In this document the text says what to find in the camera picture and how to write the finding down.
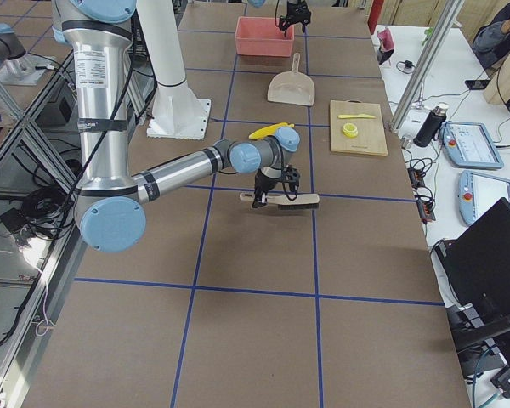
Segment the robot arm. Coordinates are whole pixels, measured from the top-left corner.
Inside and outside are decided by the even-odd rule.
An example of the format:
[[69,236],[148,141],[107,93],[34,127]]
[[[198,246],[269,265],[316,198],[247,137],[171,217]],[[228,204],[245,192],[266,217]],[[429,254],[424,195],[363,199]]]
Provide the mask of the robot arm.
[[277,16],[279,1],[275,4],[275,25],[280,31],[286,32],[290,26],[302,25],[302,32],[306,32],[307,25],[311,22],[311,11],[308,4],[303,0],[287,1],[286,15]]
[[264,201],[284,177],[300,138],[280,127],[259,141],[227,139],[131,174],[125,72],[134,40],[145,40],[156,79],[149,135],[200,139],[210,101],[186,81],[173,6],[169,1],[55,1],[53,30],[72,46],[82,141],[82,170],[73,187],[74,216],[82,239],[101,252],[121,252],[145,232],[143,204],[227,167],[254,173]]

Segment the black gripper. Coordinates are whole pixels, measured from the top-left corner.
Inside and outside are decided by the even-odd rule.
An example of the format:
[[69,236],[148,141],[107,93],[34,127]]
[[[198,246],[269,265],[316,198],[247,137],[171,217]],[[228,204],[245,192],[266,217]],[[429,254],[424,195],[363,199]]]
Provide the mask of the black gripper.
[[311,11],[307,6],[288,6],[286,15],[278,18],[278,28],[280,31],[287,31],[290,26],[300,23],[302,31],[306,31],[310,22]]
[[277,185],[281,184],[283,192],[288,200],[296,200],[300,180],[299,171],[292,166],[287,166],[283,171],[278,171],[279,178],[271,178],[259,169],[255,176],[254,198],[252,208],[261,208],[267,205],[266,195]]

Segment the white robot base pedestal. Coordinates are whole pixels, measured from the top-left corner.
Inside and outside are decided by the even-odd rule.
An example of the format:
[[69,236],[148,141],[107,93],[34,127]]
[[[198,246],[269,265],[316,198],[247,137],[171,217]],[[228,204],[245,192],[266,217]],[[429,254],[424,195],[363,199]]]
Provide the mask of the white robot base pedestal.
[[172,3],[139,0],[136,10],[157,82],[147,135],[203,139],[211,101],[198,99],[187,82]]

